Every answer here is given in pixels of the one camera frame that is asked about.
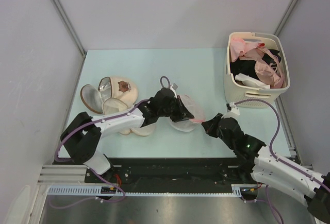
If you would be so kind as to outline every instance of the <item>basket handle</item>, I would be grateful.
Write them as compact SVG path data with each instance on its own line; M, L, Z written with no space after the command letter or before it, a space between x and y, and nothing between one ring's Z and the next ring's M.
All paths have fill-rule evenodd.
M257 41L261 42L260 39L244 39L244 40L247 42L257 42Z
M268 99L271 97L270 94L255 94L255 93L245 93L245 96L248 98L262 98L262 99Z

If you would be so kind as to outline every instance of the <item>cable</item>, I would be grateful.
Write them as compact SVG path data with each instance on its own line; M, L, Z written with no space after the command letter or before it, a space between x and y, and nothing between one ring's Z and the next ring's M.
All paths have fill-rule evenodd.
M165 87L164 86L164 84L163 84L163 79L165 79L166 81L167 81L167 83L168 83L168 87ZM170 82L170 80L169 80L169 78L167 77L167 76L162 76L161 78L160 78L160 85L162 86L162 88L170 88L171 87L171 82Z
M273 205L270 205L270 204L269 204L267 201L265 201L265 200L259 200L259 199L255 199L255 200L245 200L243 197L241 197L241 199L244 201L244 203L256 203L256 202L263 202L263 203L266 203L266 204L268 204L268 205L269 205L269 207L270 207L271 209L273 209L273 210L274 210L274 212L276 212L276 213L277 213L277 215L279 216L279 218L280 218L280 220L281 220L281 222L278 222L278 217L274 215L274 217L275 217L275 219L276 219L277 223L279 223L279 224L284 224L284 220L283 220L283 217L282 217L282 215L280 214L280 212L278 211L278 209L277 209L275 206L273 206Z
M121 186L122 185L122 180L120 179L119 175L118 174L114 174L114 176L117 178L117 184L119 186Z
M114 118L118 118L118 117L123 117L123 116L126 116L127 115L127 113L129 113L129 112L132 112L132 111L134 111L138 106L139 106L139 104L141 104L142 102L145 102L145 101L148 101L147 99L145 99L145 100L142 100L142 101L140 101L139 103L137 103L132 109L130 109L130 110L128 110L127 112L125 112L125 113L122 113L122 114L118 114L118 115L115 115L115 116L111 116L111 117L107 117L107 118L101 118L101 119L98 119L98 120L95 120L95 121L91 121L91 122L88 122L88 123L86 123L86 124L84 124L84 125L81 125L81 126L79 126L78 128L76 128L76 129L74 129L72 132L70 132L63 140L62 140L62 142L60 142L59 143L59 145L57 146L57 148L56 148L56 151L55 151L55 161L57 161L57 162L68 162L68 161L71 161L71 159L61 159L61 158L58 158L58 153L59 153L59 151L60 151L60 149L61 149L61 147L75 134L75 133L77 133L77 132L79 132L79 131L81 131L82 129L84 129L85 127L87 127L87 126L90 126L90 125L94 125L94 124L97 124L97 123L101 123L101 122L104 122L104 121L107 121L107 120L111 120L111 119L114 119ZM112 184L112 183L110 183L109 181L107 181L106 179L104 179L104 178L102 178L100 175L98 175L93 169L90 169L100 180L102 180L103 182L105 182L106 184L109 184L109 185L111 185L111 186L113 186L114 188L117 188L121 193L123 193L123 196L121 197L121 198L119 198L119 199L117 199L117 200L106 200L106 199L102 199L101 200L101 203L102 202L110 202L110 203L112 203L112 202L120 202L120 201L122 201L122 200L124 200L124 198L126 197L126 195L125 195L125 192L123 191L123 189L121 189L120 188L120 185L121 185L121 179L119 178L119 176L118 176L118 178L117 179L119 179L119 182L120 182L120 184L119 185L115 185L115 184ZM54 209L58 209L58 210L63 210L63 209L67 209L67 208L70 208L70 207L73 207L73 206L75 206L75 205L77 205L77 204L79 204L79 203L81 203L81 202L84 202L84 201L87 201L87 200L91 200L91 199L95 199L94 197L88 197L88 198L84 198L84 199L82 199L82 200L80 200L80 201L77 201L77 202L75 202L75 203L72 203L72 204L70 204L70 205L67 205L67 206L54 206L50 201L49 201L49 205L52 207L52 208L54 208Z
M272 214L273 214L274 218L276 219L277 223L278 223L278 224L284 224L284 221L283 221L282 215L281 215L278 211L275 210L274 205L273 205L272 202L270 201L268 186L269 186L269 185L266 185L266 198L267 198L267 202L268 202L268 205L269 205L269 207L270 207L270 210L272 211Z
M260 189L262 187L262 183L258 183L258 184L260 184L260 185L259 186L257 185L256 187L251 188L251 189L242 189L241 191L243 191L243 192L253 192L253 191L256 191L256 190L258 190L258 189Z
M104 122L104 121L107 121L107 120L111 120L111 119L114 119L114 118L118 118L118 117L123 117L123 116L126 116L129 112L132 112L134 111L135 109L137 109L137 107L139 106L139 104L143 103L143 102L146 102L148 101L148 99L144 99L142 101L140 101L139 103L137 103L132 109L128 110L127 112L125 113L122 113L122 114L118 114L118 115L115 115L115 116L111 116L111 117L107 117L107 118L101 118L101 119L98 119L98 120L95 120L95 121L91 121L91 122L88 122L84 125L81 125L79 126L78 128L74 129L72 132L70 132L63 140L62 142L59 143L59 145L57 146L56 148L56 151L55 151L55 161L56 162L68 162L68 161L71 161L71 159L61 159L61 158L58 158L58 152L60 151L61 147L77 132L79 132L80 130L82 130L83 128L87 127L87 126L90 126L90 125L94 125L94 124L97 124L97 123L101 123L101 122Z
M84 198L84 199L82 199L82 200L80 200L80 201L77 201L77 202L75 202L75 203L72 203L72 204L69 204L69 205L66 205L66 206L54 206L50 200L48 201L48 204L49 204L52 208L54 208L54 209L57 209L57 210L64 210L64 209L68 209L68 208L71 208L71 207L73 207L73 206L76 206L77 204L80 204L81 202L84 202L84 201L87 201L87 200L92 200L92 199L95 199L95 200L96 200L97 197L87 197L87 198Z
M235 105L239 105L239 104L242 104L242 103L245 103L245 102L249 102L249 101L258 101L258 102L262 102L262 103L268 105L268 106L269 106L269 107L275 112L275 114L276 114L276 118L277 118L277 129L276 129L276 132L275 132L275 134L274 134L272 140L270 141L270 145L269 145L269 150L270 150L270 153L272 154L272 156L273 156L277 161L280 161L280 162L282 162L283 164L285 164L285 165L291 167L292 169L294 169L294 170L296 170L296 171L302 173L303 175L307 176L311 181L314 180L315 182L317 182L320 186L322 186L324 189L326 189L326 190L330 193L330 188L327 187L325 184L323 184L320 180L314 178L311 174L308 174L307 172L301 170L300 168L298 168L298 167L296 167L296 166L294 166L294 165L291 165L290 163L288 163L288 162L282 160L281 158L279 158L279 157L276 155L276 153L275 153L274 150L273 150L273 143L274 143L274 141L275 141L275 138L277 137L277 134L278 134L278 132L279 132L279 128L280 128L280 126L281 126L281 122L280 122L280 119L279 119L278 112L276 111L276 109L275 109L271 104L269 104L267 101L264 101L264 100L262 100L262 99L246 99L246 100L241 100L241 101L239 101L239 102L236 102Z

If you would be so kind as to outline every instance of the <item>white wall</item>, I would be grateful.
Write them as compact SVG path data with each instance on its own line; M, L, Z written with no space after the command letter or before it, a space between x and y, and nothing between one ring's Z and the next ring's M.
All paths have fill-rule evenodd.
M290 0L61 0L85 49L224 47L273 33Z
M280 39L291 87L283 95L290 125L305 163L330 171L330 2L301 0Z
M0 0L0 223L51 159L82 62L50 0Z

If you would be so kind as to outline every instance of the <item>pink fabric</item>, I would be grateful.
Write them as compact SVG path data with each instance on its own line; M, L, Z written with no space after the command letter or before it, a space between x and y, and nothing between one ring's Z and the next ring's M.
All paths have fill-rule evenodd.
M263 46L265 46L265 44L260 41L247 43L244 39L232 38L230 41L232 62L235 62L238 57L245 55L250 50Z
M265 53L276 62L278 73L276 73L275 70L265 61L263 61L262 58ZM265 47L264 43L246 43L243 39L233 38L230 42L230 55L232 57L232 62L235 62L238 58L240 60L255 60L256 64L254 66L254 70L259 80L270 85L272 89L280 89L282 87L284 82L284 73L279 65L278 58Z

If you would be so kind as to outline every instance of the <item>white laundry basket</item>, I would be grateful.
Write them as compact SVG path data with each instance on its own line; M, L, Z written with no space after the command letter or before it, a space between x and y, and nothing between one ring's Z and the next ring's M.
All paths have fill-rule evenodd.
M280 67L283 69L283 73L285 75L284 83L282 88L280 89L260 89L260 88L252 88L239 85L235 82L234 75L230 72L230 40L232 38L242 38L247 42L252 41L261 41L265 44L265 47L268 49L279 50L279 55L281 56ZM271 35L268 33L256 33L256 32L233 32L229 36L229 42L227 47L227 58L225 60L224 67L224 88L225 88L225 96L226 101L230 102L238 102L245 99L262 99L269 103L273 103L275 99L290 87L290 77L288 71L288 65L285 58L285 54L283 52L282 45L279 41L279 38L275 35ZM264 108L267 107L266 104L250 101L240 104L241 107L251 107L251 108Z

